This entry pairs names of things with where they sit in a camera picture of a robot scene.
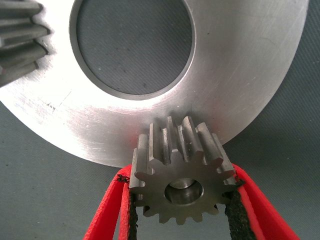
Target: scratch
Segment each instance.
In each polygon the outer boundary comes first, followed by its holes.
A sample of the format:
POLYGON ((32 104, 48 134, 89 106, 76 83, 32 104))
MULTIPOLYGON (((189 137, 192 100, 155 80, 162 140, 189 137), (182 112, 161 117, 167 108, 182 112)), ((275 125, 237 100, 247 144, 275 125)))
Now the scratch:
POLYGON ((277 44, 274 41, 272 41, 270 38, 268 38, 268 37, 260 37, 260 39, 268 40, 270 43, 272 43, 272 45, 274 45, 275 47, 279 48, 277 46, 277 44))
POLYGON ((64 103, 64 101, 67 99, 67 97, 69 97, 69 95, 71 94, 71 92, 72 92, 72 90, 65 96, 65 98, 62 100, 62 102, 59 104, 59 106, 58 107, 60 107, 61 106, 61 104, 63 104, 64 103))

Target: small spur gear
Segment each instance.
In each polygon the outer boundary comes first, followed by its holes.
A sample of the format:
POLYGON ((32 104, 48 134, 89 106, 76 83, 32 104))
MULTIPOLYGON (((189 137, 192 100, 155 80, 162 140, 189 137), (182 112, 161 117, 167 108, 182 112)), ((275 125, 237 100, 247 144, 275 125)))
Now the small spur gear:
POLYGON ((234 168, 218 137, 205 123, 194 126, 187 116, 175 126, 171 117, 161 129, 150 124, 149 136, 139 136, 133 152, 130 191, 146 217, 159 214, 159 222, 176 218, 202 221, 202 213, 216 215, 216 204, 236 188, 234 168))
POLYGON ((31 21, 41 9, 36 2, 0 0, 0 87, 35 70, 46 55, 34 40, 48 30, 31 21))

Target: gear tooth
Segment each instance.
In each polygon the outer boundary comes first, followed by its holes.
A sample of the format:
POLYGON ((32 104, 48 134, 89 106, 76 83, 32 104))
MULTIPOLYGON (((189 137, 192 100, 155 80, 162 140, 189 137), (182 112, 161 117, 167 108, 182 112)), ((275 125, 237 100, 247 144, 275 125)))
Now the gear tooth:
POLYGON ((166 214, 159 214, 159 223, 165 224, 170 220, 170 216, 167 216, 166 214))
POLYGON ((164 165, 170 164, 167 129, 161 129, 158 124, 150 124, 149 161, 158 160, 164 165))
POLYGON ((232 163, 230 162, 224 148, 222 147, 220 141, 219 141, 219 138, 216 134, 212 134, 212 138, 215 142, 215 145, 218 147, 219 151, 221 152, 222 154, 222 159, 223 159, 223 162, 221 164, 221 166, 217 169, 219 173, 222 173, 222 172, 226 172, 226 171, 230 171, 230 170, 235 170, 234 167, 232 166, 232 163))
POLYGON ((222 196, 217 203, 227 205, 230 203, 230 201, 231 200, 229 198, 222 196))
POLYGON ((0 1, 1 18, 27 18, 40 13, 41 6, 29 1, 0 1))
POLYGON ((157 214, 157 212, 155 212, 153 210, 153 208, 150 208, 149 206, 144 206, 143 207, 143 215, 145 217, 152 217, 153 215, 157 214))
POLYGON ((184 160, 186 162, 202 162, 204 159, 204 150, 191 117, 186 116, 183 119, 182 125, 178 126, 178 135, 184 160))
POLYGON ((233 192, 236 189, 237 189, 237 186, 235 184, 224 184, 223 186, 223 191, 225 193, 233 192))
POLYGON ((212 206, 210 209, 206 211, 210 215, 217 215, 219 213, 216 206, 212 206))
POLYGON ((166 134, 170 161, 183 161, 183 151, 178 141, 177 127, 171 116, 167 118, 166 134))
POLYGON ((142 174, 152 174, 152 170, 149 167, 148 161, 148 136, 141 134, 138 139, 138 146, 136 150, 136 170, 137 173, 142 174))
POLYGON ((222 173, 219 173, 219 177, 222 180, 227 180, 229 178, 232 178, 234 175, 235 175, 234 170, 227 170, 227 171, 223 171, 222 173))
POLYGON ((134 205, 135 205, 136 207, 144 207, 144 206, 146 205, 146 202, 143 201, 143 200, 136 200, 136 201, 134 202, 134 205))
POLYGON ((176 219, 175 219, 175 222, 176 222, 176 224, 178 224, 178 225, 183 225, 183 224, 185 224, 185 222, 186 222, 186 218, 185 217, 176 217, 176 219))
POLYGON ((0 50, 0 76, 10 75, 45 55, 46 51, 36 43, 0 50))
POLYGON ((48 34, 48 30, 40 25, 30 24, 24 27, 5 29, 0 33, 0 48, 23 43, 48 34))
POLYGON ((33 42, 48 34, 45 27, 31 22, 40 11, 36 2, 0 1, 0 87, 37 69, 36 60, 46 55, 33 42))
POLYGON ((137 194, 139 193, 139 190, 145 186, 144 181, 141 179, 143 178, 141 174, 143 172, 137 172, 137 166, 138 166, 138 149, 135 148, 133 150, 133 158, 132 158, 132 165, 131 165, 131 174, 130 174, 130 183, 129 183, 129 188, 130 191, 137 194))
POLYGON ((166 129, 169 152, 172 153, 178 151, 177 129, 171 116, 168 116, 167 118, 166 129))
POLYGON ((11 74, 0 75, 0 88, 8 83, 11 83, 14 80, 21 78, 22 76, 31 73, 32 71, 37 69, 37 65, 35 62, 29 63, 20 67, 16 71, 11 74))
POLYGON ((213 135, 210 133, 207 125, 204 122, 200 123, 195 130, 199 136, 202 148, 204 150, 204 163, 218 168, 223 163, 224 156, 214 140, 213 135))
POLYGON ((200 213, 199 215, 192 216, 192 219, 193 219, 196 223, 200 223, 200 222, 202 222, 202 220, 203 220, 202 214, 200 213))

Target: gear teeth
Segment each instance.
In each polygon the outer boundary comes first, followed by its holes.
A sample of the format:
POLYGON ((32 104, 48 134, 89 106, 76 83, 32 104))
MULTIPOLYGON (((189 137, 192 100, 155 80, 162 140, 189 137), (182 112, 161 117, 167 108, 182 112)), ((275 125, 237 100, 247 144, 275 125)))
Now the gear teeth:
POLYGON ((177 225, 183 225, 183 224, 185 224, 186 219, 184 217, 177 217, 175 219, 175 222, 176 222, 177 225))
POLYGON ((206 211, 210 215, 217 215, 219 213, 218 209, 216 206, 212 206, 210 209, 206 211))
POLYGON ((159 223, 165 224, 170 220, 170 216, 167 216, 165 214, 159 214, 159 223))
POLYGON ((187 161, 203 161, 204 150, 201 146, 200 139, 195 129, 195 125, 191 117, 186 116, 180 127, 180 136, 183 136, 183 141, 181 141, 183 148, 185 148, 186 157, 184 160, 187 161))
POLYGON ((144 207, 143 207, 143 215, 144 215, 144 216, 146 216, 146 217, 152 217, 152 216, 154 216, 155 214, 157 214, 157 212, 156 212, 154 209, 152 209, 152 208, 150 208, 150 207, 148 207, 148 206, 144 206, 144 207))
POLYGON ((219 173, 223 173, 223 172, 226 172, 226 171, 235 171, 234 167, 232 166, 232 163, 230 162, 224 148, 222 147, 220 141, 219 141, 219 138, 216 134, 212 134, 212 137, 213 137, 213 140, 216 144, 216 146, 219 148, 221 154, 222 154, 222 159, 223 159, 223 162, 221 164, 221 166, 218 168, 218 172, 219 173))
POLYGON ((143 180, 148 172, 147 147, 148 136, 140 135, 138 139, 138 147, 134 149, 132 158, 129 187, 133 192, 135 192, 136 188, 142 188, 145 186, 145 182, 143 180))
POLYGON ((40 13, 41 6, 30 1, 0 1, 1 18, 29 18, 40 13))
POLYGON ((204 149, 205 164, 212 164, 218 168, 224 161, 223 154, 207 125, 204 122, 200 123, 195 130, 204 149))
POLYGON ((0 87, 37 69, 36 60, 46 55, 34 39, 48 30, 30 19, 40 11, 36 2, 0 1, 0 87))
POLYGON ((218 214, 216 204, 228 204, 224 193, 236 188, 234 174, 218 137, 206 124, 195 127, 185 117, 177 126, 168 117, 166 128, 152 123, 149 136, 139 136, 130 190, 136 194, 135 205, 144 206, 144 216, 159 214, 160 223, 176 218, 182 225, 187 217, 201 222, 204 212, 218 214))
POLYGON ((170 164, 169 146, 166 129, 161 129, 156 123, 150 124, 149 161, 158 160, 164 165, 170 164))
POLYGON ((196 223, 200 223, 203 220, 202 214, 193 216, 192 219, 196 222, 196 223))

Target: brushed metal surface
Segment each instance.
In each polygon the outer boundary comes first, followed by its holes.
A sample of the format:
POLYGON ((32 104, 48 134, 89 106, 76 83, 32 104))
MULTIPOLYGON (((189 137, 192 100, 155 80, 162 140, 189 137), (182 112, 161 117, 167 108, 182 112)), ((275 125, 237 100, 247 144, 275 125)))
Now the brushed metal surface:
POLYGON ((0 101, 45 140, 115 167, 129 164, 138 135, 166 116, 206 121, 227 142, 260 113, 286 75, 308 0, 184 1, 193 26, 188 63, 168 87, 137 96, 101 85, 103 91, 88 79, 91 72, 83 72, 78 46, 71 44, 73 0, 63 7, 39 0, 44 9, 34 21, 51 31, 39 39, 49 55, 38 70, 0 88, 0 101))

